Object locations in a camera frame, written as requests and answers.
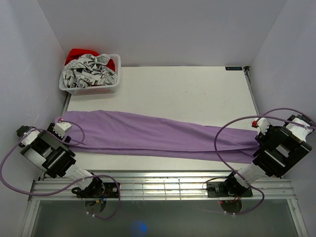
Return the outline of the purple trousers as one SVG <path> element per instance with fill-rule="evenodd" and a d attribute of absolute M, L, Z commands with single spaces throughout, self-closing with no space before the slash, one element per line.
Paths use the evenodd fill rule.
<path fill-rule="evenodd" d="M 251 163 L 259 148 L 256 131 L 180 122 L 115 111 L 68 111 L 63 120 L 74 122 L 67 133 L 75 152 L 107 155 L 188 158 Z"/>

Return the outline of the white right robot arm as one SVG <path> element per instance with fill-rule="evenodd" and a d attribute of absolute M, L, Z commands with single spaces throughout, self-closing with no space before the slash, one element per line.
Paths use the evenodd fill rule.
<path fill-rule="evenodd" d="M 266 118 L 257 118 L 252 126 L 259 129 L 255 140 L 259 149 L 253 154 L 252 163 L 232 172 L 222 187 L 229 196 L 247 197 L 250 184 L 259 178 L 278 177 L 288 172 L 305 157 L 312 146 L 306 137 L 314 130 L 315 123 L 303 115 L 292 115 L 283 126 L 273 126 Z"/>

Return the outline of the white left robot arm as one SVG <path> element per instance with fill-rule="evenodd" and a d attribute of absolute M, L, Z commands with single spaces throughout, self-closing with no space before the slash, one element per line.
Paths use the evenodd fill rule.
<path fill-rule="evenodd" d="M 93 174 L 76 164 L 75 153 L 68 146 L 71 137 L 66 135 L 71 127 L 68 122 L 51 123 L 45 131 L 21 126 L 16 130 L 17 136 L 23 138 L 19 143 L 20 154 L 51 178 L 79 179 L 72 188 L 78 198 L 99 198 L 105 193 L 105 186 L 98 177 L 88 179 Z"/>

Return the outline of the black white printed garment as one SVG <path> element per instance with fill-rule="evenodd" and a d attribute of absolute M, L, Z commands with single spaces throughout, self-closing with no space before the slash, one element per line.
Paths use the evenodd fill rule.
<path fill-rule="evenodd" d="M 63 85 L 66 88 L 88 88 L 114 85 L 118 81 L 115 71 L 106 65 L 112 59 L 107 54 L 93 56 L 85 54 L 72 60 L 62 71 Z"/>

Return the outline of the dark table label sticker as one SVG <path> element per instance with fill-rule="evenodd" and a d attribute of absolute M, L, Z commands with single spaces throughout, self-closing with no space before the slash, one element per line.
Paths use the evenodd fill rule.
<path fill-rule="evenodd" d="M 242 67 L 236 67 L 236 66 L 226 66 L 225 67 L 226 71 L 242 71 Z"/>

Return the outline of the white plastic laundry basket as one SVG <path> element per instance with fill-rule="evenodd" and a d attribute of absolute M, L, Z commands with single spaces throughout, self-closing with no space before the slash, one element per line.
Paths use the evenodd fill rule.
<path fill-rule="evenodd" d="M 120 75 L 119 55 L 94 56 L 88 53 L 65 64 L 59 79 L 59 89 L 71 95 L 115 93 Z"/>

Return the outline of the red garment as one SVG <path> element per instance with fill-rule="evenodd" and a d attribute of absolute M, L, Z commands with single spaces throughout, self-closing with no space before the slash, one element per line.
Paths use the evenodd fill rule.
<path fill-rule="evenodd" d="M 72 60 L 78 59 L 79 57 L 85 55 L 85 54 L 92 54 L 93 56 L 99 56 L 100 54 L 96 51 L 93 50 L 88 50 L 88 49 L 80 49 L 80 48 L 73 48 L 65 61 L 65 66 L 70 63 Z M 115 71 L 116 70 L 116 65 L 113 61 L 113 59 L 110 59 L 109 62 L 106 65 L 109 69 Z"/>

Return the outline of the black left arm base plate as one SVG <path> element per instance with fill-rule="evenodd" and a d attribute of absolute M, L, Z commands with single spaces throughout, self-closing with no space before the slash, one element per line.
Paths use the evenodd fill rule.
<path fill-rule="evenodd" d="M 115 183 L 101 182 L 90 184 L 84 190 L 79 187 L 72 188 L 72 193 L 77 198 L 118 198 L 119 189 Z"/>

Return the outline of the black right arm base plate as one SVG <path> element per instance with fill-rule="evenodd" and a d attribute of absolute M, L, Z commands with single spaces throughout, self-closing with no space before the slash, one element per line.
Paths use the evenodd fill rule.
<path fill-rule="evenodd" d="M 207 182 L 207 195 L 209 198 L 250 198 L 253 192 L 250 188 L 234 186 L 226 182 Z"/>

